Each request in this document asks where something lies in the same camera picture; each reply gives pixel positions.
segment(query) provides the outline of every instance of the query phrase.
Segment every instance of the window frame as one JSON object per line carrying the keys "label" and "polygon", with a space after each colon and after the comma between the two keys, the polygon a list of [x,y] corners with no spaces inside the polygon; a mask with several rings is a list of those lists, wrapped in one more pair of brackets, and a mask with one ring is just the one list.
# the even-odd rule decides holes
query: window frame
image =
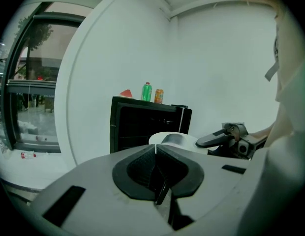
{"label": "window frame", "polygon": [[52,2],[42,2],[36,10],[29,16],[28,20],[21,27],[9,52],[5,71],[2,79],[0,96],[1,120],[3,124],[6,145],[10,150],[20,149],[35,152],[60,153],[59,145],[32,144],[20,142],[20,130],[18,126],[17,105],[15,93],[45,94],[55,96],[56,82],[34,81],[34,80],[14,80],[11,79],[15,73],[22,48],[25,43],[25,36],[33,24],[47,23],[53,25],[71,26],[78,28],[85,17],[59,12],[45,12]]}

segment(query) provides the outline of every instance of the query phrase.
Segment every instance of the tree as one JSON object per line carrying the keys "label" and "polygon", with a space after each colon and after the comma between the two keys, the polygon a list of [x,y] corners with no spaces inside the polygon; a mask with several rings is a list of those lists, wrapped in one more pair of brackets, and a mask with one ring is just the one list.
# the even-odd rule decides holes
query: tree
{"label": "tree", "polygon": [[[24,26],[25,22],[29,20],[29,17],[20,19],[18,22],[19,31],[16,33],[16,37],[19,35],[20,30]],[[50,24],[35,24],[32,28],[27,32],[26,42],[24,47],[28,47],[27,51],[27,61],[25,67],[25,74],[23,74],[26,78],[29,77],[29,57],[30,52],[38,49],[39,46],[43,44],[44,41],[48,40],[53,32],[52,26]]]}
{"label": "tree", "polygon": [[[28,19],[29,17],[19,20],[19,31],[24,26],[25,21],[27,21]],[[34,51],[35,49],[38,49],[38,47],[41,46],[44,41],[48,40],[52,32],[52,26],[49,24],[35,25],[35,27],[33,27],[27,35],[29,51]]]}

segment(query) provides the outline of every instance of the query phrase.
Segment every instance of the red object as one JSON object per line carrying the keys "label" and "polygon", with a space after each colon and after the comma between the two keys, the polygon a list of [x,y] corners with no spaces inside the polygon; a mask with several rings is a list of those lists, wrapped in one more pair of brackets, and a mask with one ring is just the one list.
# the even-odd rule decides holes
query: red object
{"label": "red object", "polygon": [[120,96],[124,96],[124,97],[128,97],[128,98],[133,98],[132,93],[131,93],[131,91],[129,89],[123,91],[122,93],[120,93]]}
{"label": "red object", "polygon": [[21,154],[20,154],[20,155],[21,155],[21,158],[22,158],[22,159],[25,159],[25,158],[26,158],[26,157],[25,157],[25,153],[24,153],[24,152],[21,152]]}

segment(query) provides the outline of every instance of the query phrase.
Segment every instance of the orange can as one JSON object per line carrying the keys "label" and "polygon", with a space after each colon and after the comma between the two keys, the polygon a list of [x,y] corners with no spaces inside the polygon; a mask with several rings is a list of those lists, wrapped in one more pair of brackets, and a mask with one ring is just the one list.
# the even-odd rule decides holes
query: orange can
{"label": "orange can", "polygon": [[163,100],[163,90],[157,89],[156,94],[154,95],[154,102],[158,104],[162,104],[162,100]]}

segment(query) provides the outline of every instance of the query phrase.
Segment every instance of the green bottle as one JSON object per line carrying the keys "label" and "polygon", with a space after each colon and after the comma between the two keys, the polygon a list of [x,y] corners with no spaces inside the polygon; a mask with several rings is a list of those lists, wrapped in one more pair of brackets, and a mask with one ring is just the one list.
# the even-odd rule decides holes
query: green bottle
{"label": "green bottle", "polygon": [[149,82],[146,82],[142,90],[142,100],[150,101],[151,97],[152,97],[152,86],[150,85]]}

